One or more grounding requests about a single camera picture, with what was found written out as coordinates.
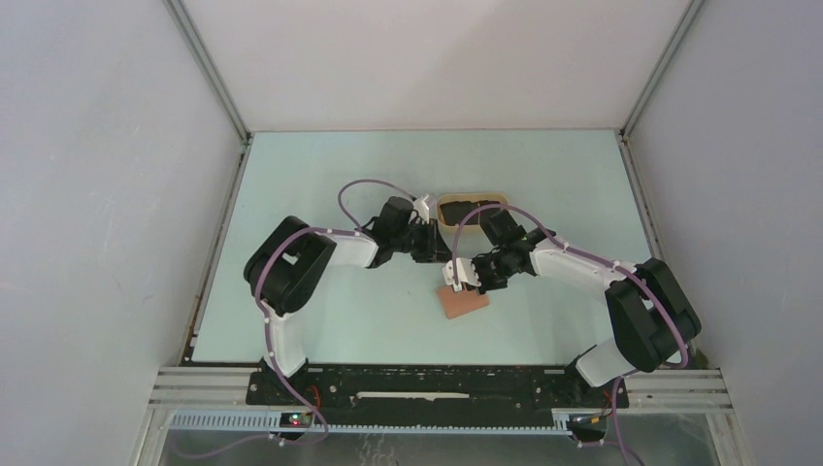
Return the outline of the beige oval tray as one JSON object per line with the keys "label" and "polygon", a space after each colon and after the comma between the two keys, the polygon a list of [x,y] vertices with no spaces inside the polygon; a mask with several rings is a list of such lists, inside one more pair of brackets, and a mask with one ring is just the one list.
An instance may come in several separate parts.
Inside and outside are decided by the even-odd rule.
{"label": "beige oval tray", "polygon": [[455,233],[459,223],[474,209],[508,202],[506,195],[492,191],[444,194],[437,202],[437,219],[442,229]]}

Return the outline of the orange leather card holder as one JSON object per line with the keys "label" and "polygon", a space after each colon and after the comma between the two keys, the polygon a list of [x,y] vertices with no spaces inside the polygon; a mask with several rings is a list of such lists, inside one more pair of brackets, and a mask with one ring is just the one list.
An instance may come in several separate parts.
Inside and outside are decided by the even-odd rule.
{"label": "orange leather card holder", "polygon": [[448,319],[467,315],[487,307],[490,303],[488,296],[479,293],[476,289],[454,291],[451,286],[442,286],[437,289],[436,295]]}

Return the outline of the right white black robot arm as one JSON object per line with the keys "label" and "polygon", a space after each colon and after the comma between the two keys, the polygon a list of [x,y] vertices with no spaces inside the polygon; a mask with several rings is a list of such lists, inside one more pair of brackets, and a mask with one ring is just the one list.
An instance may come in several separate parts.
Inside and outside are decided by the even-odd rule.
{"label": "right white black robot arm", "polygon": [[701,333],[702,323],[666,262],[608,260],[572,246],[541,224],[526,231],[501,205],[490,208],[490,215],[478,219],[492,250],[472,259],[476,279],[471,288],[484,294],[505,288],[515,275],[528,274],[588,292],[608,310],[610,338],[567,367],[564,390],[571,402],[588,406],[619,377],[687,364],[688,345]]}

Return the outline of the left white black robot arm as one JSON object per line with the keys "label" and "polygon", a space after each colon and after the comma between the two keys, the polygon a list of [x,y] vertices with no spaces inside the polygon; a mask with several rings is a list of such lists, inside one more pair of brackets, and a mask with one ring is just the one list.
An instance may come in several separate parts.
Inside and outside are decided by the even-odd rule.
{"label": "left white black robot arm", "polygon": [[451,250],[429,194],[409,200],[390,197],[380,213],[355,230],[311,227],[286,217],[248,260],[243,276],[263,314],[266,363],[276,371],[269,390],[283,404],[295,404],[307,391],[298,370],[308,361],[300,310],[310,301],[329,267],[376,269],[397,253],[416,263],[445,263]]}

